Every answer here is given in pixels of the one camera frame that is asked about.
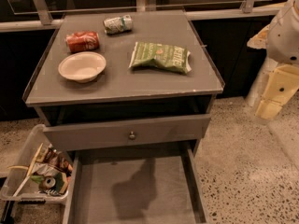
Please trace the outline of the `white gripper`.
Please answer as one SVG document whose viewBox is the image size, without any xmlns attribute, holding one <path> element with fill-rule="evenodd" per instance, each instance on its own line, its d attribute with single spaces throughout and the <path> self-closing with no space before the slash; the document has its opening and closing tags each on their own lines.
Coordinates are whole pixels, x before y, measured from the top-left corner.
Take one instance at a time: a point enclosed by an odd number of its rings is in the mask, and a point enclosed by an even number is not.
<svg viewBox="0 0 299 224">
<path fill-rule="evenodd" d="M 299 90 L 299 0 L 285 6 L 247 43 L 252 49 L 266 49 L 269 58 L 283 64 L 270 74 L 255 115 L 273 119 Z"/>
</svg>

